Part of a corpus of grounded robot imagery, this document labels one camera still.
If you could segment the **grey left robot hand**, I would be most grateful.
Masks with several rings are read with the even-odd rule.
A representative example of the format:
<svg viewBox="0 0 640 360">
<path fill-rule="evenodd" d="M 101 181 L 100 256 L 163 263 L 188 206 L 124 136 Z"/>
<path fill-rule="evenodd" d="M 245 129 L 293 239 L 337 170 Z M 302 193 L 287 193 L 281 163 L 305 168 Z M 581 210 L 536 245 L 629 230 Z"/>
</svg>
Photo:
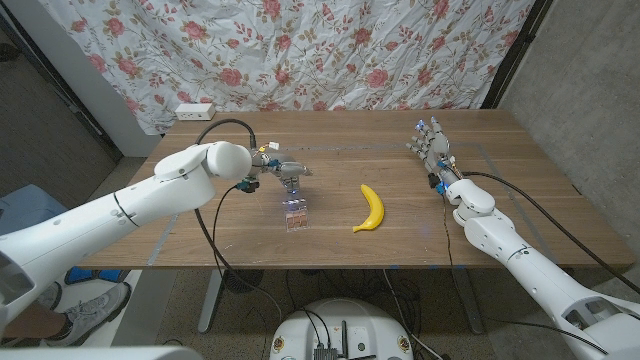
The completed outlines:
<svg viewBox="0 0 640 360">
<path fill-rule="evenodd" d="M 300 190 L 300 177 L 312 176 L 310 168 L 296 161 L 291 155 L 278 152 L 260 152 L 252 160 L 252 167 L 259 173 L 273 174 L 289 194 Z"/>
</svg>

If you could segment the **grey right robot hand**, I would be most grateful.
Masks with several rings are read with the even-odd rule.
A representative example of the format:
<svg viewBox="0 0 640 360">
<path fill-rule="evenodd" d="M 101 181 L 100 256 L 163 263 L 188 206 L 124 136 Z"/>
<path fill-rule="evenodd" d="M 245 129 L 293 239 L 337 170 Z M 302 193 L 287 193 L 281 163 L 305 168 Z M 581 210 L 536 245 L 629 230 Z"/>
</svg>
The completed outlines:
<svg viewBox="0 0 640 360">
<path fill-rule="evenodd" d="M 455 157 L 451 154 L 447 136 L 435 117 L 430 122 L 419 120 L 415 126 L 418 136 L 413 136 L 406 147 L 424 163 L 429 186 L 443 193 L 462 175 L 455 169 Z"/>
</svg>

